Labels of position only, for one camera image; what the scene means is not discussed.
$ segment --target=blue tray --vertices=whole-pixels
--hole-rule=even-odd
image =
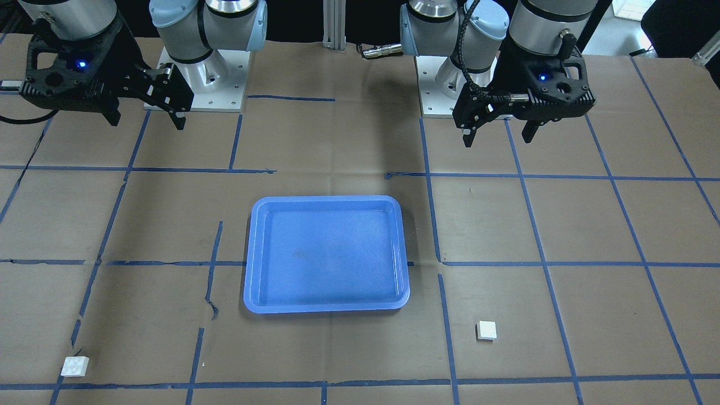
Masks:
[[[249,239],[243,299],[252,312],[397,309],[410,298],[391,197],[265,197]]]

